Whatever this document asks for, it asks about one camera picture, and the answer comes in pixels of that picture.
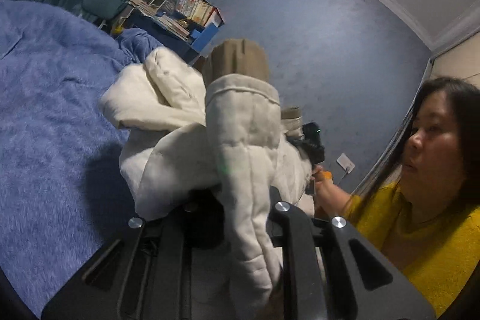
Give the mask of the person's right hand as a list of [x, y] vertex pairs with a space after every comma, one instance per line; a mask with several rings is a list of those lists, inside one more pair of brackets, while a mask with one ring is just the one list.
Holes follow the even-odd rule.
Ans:
[[343, 216], [352, 195], [335, 185], [327, 171], [320, 165], [314, 167], [312, 180], [314, 183], [314, 216], [316, 218]]

